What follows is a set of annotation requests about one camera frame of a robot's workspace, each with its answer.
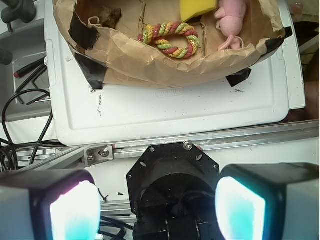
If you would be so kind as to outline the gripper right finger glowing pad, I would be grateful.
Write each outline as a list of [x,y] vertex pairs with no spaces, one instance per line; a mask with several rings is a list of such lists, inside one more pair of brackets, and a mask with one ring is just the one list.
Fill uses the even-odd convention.
[[320,167],[312,163],[229,164],[215,190],[226,240],[318,240]]

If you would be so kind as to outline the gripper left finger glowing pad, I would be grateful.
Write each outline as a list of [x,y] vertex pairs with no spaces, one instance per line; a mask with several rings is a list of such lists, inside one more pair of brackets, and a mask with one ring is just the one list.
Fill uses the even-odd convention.
[[93,240],[100,217],[100,195],[86,170],[0,174],[2,240]]

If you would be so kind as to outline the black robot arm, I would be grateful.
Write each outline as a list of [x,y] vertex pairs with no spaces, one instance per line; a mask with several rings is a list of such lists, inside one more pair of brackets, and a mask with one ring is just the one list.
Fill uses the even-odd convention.
[[320,167],[240,163],[223,169],[199,148],[150,146],[126,175],[133,226],[102,215],[84,169],[0,175],[3,240],[317,240]]

